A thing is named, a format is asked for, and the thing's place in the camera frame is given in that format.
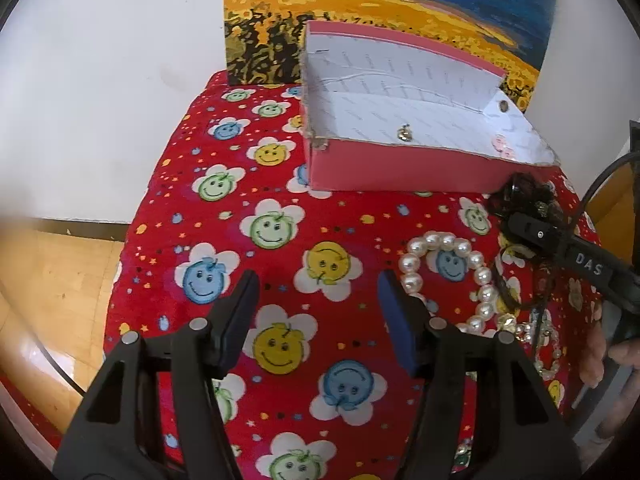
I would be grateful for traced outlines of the right hand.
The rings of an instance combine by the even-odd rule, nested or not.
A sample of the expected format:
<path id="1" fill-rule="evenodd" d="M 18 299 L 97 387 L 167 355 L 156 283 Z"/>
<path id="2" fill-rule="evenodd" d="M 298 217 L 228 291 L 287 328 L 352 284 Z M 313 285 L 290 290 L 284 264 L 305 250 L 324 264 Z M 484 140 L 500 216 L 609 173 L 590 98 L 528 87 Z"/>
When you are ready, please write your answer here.
<path id="1" fill-rule="evenodd" d="M 605 335 L 605 323 L 613 313 L 618 312 L 620 309 L 608 301 L 594 311 L 596 322 L 590 328 L 579 364 L 580 380 L 591 389 L 597 388 L 602 382 L 606 360 L 631 369 L 620 395 L 596 430 L 597 436 L 602 439 L 612 438 L 620 431 L 639 400 L 639 338 L 613 344 L 608 342 L 608 336 Z"/>

